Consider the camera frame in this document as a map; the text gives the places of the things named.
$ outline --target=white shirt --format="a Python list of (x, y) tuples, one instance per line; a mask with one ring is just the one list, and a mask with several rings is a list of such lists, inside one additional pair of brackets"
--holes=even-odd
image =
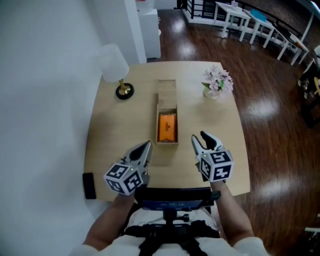
[[(189, 223), (202, 220), (212, 229), (217, 230), (217, 225), (206, 210), (193, 210), (191, 212), (178, 211), (178, 216), (189, 215)], [(174, 224), (186, 223), (175, 220)], [(143, 226), (144, 224), (165, 224), (162, 211), (139, 209), (130, 217), (127, 227)], [(196, 238), (200, 249), (208, 256), (269, 256), (261, 239), (248, 237), (237, 242), (231, 247), (223, 238)], [(139, 246), (145, 241), (143, 237), (124, 235), (113, 241), (111, 245), (97, 251), (89, 245), (75, 247), (69, 256), (138, 256)], [(176, 243), (166, 243), (153, 254), (153, 256), (187, 256), (185, 250)]]
[(316, 58), (315, 64), (318, 66), (318, 68), (320, 68), (320, 58)]

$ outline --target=orange item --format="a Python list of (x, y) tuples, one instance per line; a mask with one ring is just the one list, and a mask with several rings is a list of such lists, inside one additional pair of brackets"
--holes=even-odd
[(159, 115), (158, 141), (176, 141), (176, 114)]

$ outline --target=person's left arm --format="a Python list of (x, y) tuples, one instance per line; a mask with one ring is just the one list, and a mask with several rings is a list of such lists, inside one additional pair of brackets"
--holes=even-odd
[(120, 235), (131, 207), (135, 193), (129, 196), (118, 194), (108, 209), (93, 223), (83, 244), (103, 250)]

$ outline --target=open wooden box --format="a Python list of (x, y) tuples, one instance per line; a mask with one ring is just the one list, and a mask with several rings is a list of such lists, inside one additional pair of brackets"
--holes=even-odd
[[(155, 143), (157, 145), (178, 145), (178, 106), (176, 80), (158, 81), (158, 104), (156, 106)], [(175, 142), (159, 141), (159, 115), (175, 114)]]

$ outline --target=person's hand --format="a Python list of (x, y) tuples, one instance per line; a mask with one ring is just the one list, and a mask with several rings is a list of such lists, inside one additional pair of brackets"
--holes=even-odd
[(211, 188), (213, 191), (222, 191), (227, 187), (225, 182), (222, 180), (216, 181), (216, 182), (211, 182), (210, 185), (211, 185)]

